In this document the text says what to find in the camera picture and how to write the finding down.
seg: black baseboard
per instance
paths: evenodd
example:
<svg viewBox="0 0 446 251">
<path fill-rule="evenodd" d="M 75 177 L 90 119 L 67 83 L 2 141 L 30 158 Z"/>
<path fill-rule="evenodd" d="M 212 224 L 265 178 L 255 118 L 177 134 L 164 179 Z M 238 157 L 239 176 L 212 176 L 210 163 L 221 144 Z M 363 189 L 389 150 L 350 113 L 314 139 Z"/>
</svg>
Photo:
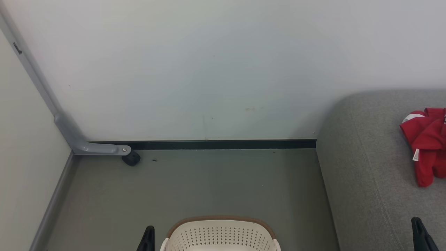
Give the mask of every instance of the black baseboard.
<svg viewBox="0 0 446 251">
<path fill-rule="evenodd" d="M 316 139 L 197 140 L 92 142 L 127 145 L 133 150 L 303 149 L 316 148 Z"/>
</svg>

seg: baseboard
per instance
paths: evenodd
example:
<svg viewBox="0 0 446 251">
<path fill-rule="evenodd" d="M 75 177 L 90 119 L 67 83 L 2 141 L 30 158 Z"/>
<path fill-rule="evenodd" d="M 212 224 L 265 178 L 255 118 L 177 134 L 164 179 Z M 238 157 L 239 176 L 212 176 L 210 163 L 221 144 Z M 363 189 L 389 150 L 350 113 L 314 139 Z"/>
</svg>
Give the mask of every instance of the baseboard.
<svg viewBox="0 0 446 251">
<path fill-rule="evenodd" d="M 316 148 L 316 139 L 197 140 L 92 142 L 130 146 L 133 150 L 303 149 Z"/>
<path fill-rule="evenodd" d="M 73 180 L 76 171 L 74 166 L 77 165 L 77 161 L 78 157 L 71 151 L 29 251 L 45 250 L 45 245 L 51 235 L 62 201 Z"/>
</svg>

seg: caster wheel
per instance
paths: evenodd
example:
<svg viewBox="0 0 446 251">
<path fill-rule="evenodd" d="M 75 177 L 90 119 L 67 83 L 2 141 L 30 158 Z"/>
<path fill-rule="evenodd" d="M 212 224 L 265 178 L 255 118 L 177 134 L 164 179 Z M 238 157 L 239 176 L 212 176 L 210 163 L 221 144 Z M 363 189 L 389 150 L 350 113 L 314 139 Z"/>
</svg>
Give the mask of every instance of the caster wheel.
<svg viewBox="0 0 446 251">
<path fill-rule="evenodd" d="M 121 157 L 124 163 L 127 165 L 134 167 L 141 160 L 139 154 L 137 154 L 134 150 L 131 150 L 128 155 Z"/>
</svg>

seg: laundry basket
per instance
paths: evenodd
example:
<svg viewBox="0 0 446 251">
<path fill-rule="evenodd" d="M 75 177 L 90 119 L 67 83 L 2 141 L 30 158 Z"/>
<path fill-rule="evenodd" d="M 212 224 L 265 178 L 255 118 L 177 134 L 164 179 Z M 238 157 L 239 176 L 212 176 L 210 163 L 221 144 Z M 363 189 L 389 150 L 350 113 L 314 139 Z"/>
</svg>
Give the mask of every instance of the laundry basket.
<svg viewBox="0 0 446 251">
<path fill-rule="evenodd" d="M 161 251 L 281 251 L 271 228 L 243 217 L 188 218 L 174 225 Z"/>
</svg>

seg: gray fabric upholstery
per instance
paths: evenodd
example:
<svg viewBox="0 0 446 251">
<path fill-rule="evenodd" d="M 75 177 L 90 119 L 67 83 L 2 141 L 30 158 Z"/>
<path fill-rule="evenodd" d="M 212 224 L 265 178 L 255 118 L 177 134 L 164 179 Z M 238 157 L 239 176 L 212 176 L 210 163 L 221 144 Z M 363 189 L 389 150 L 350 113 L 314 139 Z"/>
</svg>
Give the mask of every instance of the gray fabric upholstery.
<svg viewBox="0 0 446 251">
<path fill-rule="evenodd" d="M 417 186 L 399 128 L 425 107 L 446 107 L 446 90 L 356 94 L 325 121 L 317 153 L 342 251 L 412 251 L 413 216 L 446 251 L 446 180 Z"/>
</svg>

